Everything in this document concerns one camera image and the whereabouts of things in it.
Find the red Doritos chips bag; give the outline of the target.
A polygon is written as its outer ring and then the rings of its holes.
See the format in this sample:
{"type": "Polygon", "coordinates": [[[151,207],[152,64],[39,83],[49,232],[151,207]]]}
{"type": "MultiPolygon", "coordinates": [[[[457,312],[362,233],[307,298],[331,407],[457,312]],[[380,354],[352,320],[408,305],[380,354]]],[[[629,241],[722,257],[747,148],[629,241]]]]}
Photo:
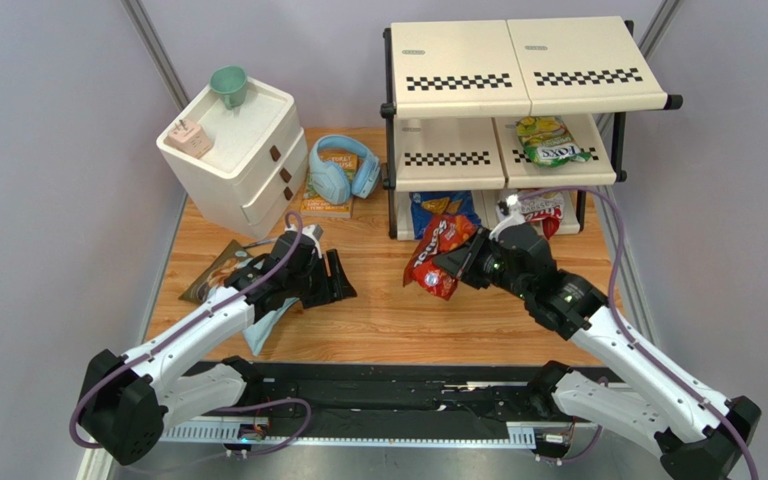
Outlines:
{"type": "Polygon", "coordinates": [[[449,300],[458,281],[433,260],[464,245],[477,229],[465,214],[433,215],[404,269],[402,285],[417,283],[429,294],[449,300]]]}

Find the blue Doritos chips bag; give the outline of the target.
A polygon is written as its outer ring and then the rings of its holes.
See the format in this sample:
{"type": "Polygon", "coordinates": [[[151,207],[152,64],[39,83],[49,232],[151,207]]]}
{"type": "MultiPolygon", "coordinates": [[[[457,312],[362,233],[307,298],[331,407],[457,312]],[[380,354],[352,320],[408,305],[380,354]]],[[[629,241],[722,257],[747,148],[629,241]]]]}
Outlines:
{"type": "Polygon", "coordinates": [[[409,194],[414,239],[421,240],[434,215],[465,215],[480,225],[470,191],[412,192],[409,194]]]}

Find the light blue snack bag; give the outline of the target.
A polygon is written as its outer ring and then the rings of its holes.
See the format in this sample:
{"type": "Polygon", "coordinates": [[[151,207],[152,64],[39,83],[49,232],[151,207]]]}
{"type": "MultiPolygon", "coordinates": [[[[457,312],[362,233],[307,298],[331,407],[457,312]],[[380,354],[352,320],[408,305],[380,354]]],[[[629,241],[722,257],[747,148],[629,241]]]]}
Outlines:
{"type": "Polygon", "coordinates": [[[258,320],[243,331],[243,336],[254,357],[258,357],[271,335],[274,326],[283,317],[283,315],[297,302],[298,298],[289,298],[277,310],[268,312],[263,318],[258,320]]]}

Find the white red Chuba chips bag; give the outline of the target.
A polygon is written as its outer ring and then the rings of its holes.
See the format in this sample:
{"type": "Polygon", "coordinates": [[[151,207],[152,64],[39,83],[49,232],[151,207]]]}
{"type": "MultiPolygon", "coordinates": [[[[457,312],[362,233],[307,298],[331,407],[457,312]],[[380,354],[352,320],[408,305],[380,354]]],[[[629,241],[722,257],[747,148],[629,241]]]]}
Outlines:
{"type": "Polygon", "coordinates": [[[503,220],[514,216],[536,227],[544,238],[551,239],[560,229],[564,218],[564,199],[559,192],[545,193],[524,199],[535,189],[506,189],[499,193],[496,203],[497,217],[503,220]]]}

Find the green Foxs snack bag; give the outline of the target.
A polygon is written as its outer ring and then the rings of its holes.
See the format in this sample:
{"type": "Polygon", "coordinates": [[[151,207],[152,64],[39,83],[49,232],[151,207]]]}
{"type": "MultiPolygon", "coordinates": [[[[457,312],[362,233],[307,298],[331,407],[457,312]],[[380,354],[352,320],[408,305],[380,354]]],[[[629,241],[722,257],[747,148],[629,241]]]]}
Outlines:
{"type": "Polygon", "coordinates": [[[538,167],[557,168],[593,159],[559,116],[523,117],[516,123],[516,135],[528,160],[538,167]]]}

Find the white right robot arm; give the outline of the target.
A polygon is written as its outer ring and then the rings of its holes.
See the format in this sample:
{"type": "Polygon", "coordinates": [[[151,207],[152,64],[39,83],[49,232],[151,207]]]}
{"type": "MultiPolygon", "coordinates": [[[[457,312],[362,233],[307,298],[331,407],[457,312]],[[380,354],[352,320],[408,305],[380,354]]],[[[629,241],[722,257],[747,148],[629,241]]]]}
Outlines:
{"type": "Polygon", "coordinates": [[[548,362],[530,381],[539,406],[591,421],[659,458],[673,479],[726,479],[761,417],[749,398],[710,388],[644,338],[583,277],[558,268],[548,242],[527,224],[481,229],[433,260],[476,289],[495,286],[524,302],[545,329],[601,360],[635,396],[548,362]]]}

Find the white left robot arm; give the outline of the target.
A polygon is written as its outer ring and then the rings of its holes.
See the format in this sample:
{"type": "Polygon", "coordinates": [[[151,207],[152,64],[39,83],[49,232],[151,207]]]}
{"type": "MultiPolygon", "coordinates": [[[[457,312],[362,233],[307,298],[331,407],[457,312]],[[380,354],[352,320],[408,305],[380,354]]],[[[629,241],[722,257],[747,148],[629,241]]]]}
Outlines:
{"type": "Polygon", "coordinates": [[[88,363],[72,413],[72,440],[102,448],[120,465],[143,458],[171,428],[197,416],[242,406],[256,411],[261,376],[233,356],[190,374],[207,353],[241,333],[260,354],[278,320],[293,306],[328,305],[357,293],[336,250],[322,250],[322,228],[290,225],[272,250],[244,263],[188,316],[154,339],[88,363]]]}

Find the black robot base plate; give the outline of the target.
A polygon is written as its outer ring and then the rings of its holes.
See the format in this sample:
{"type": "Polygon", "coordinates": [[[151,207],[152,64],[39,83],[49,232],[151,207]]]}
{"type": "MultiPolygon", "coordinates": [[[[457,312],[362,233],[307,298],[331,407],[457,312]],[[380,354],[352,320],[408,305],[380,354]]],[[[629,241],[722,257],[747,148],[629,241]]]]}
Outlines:
{"type": "Polygon", "coordinates": [[[274,436],[500,438],[508,422],[583,424],[537,398],[537,366],[267,363],[233,406],[274,436]]]}

